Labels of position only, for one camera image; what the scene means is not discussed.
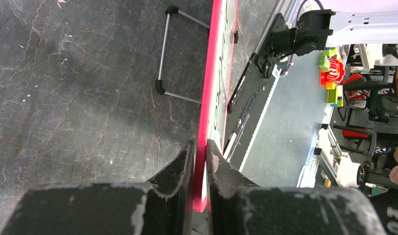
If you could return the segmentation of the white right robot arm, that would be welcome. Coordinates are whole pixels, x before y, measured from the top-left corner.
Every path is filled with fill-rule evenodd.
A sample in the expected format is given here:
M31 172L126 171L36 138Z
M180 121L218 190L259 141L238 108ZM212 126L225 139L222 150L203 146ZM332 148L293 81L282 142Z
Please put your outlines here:
M280 26L272 25L257 52L257 68L269 78L278 62L291 55L351 44L398 44L398 12L346 13L312 10L288 28L282 14Z

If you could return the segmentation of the pink framed whiteboard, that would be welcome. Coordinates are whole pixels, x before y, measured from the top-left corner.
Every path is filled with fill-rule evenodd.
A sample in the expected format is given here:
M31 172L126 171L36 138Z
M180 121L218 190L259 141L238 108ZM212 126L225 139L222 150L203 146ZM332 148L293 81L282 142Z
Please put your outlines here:
M195 212L207 207L207 141L213 140L223 152L237 14L236 0L213 1L193 178Z

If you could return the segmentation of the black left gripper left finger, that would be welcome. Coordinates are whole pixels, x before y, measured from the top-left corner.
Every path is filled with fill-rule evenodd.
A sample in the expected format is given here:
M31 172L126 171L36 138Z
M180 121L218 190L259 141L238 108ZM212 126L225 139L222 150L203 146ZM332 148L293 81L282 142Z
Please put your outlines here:
M4 235L189 235L194 143L142 183L44 185L30 189Z

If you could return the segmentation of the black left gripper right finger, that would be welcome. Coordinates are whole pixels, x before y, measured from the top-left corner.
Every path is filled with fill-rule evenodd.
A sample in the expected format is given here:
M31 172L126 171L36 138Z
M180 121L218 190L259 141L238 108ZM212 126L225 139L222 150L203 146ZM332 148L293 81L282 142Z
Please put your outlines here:
M211 235L383 235L369 199L351 188L263 188L207 141Z

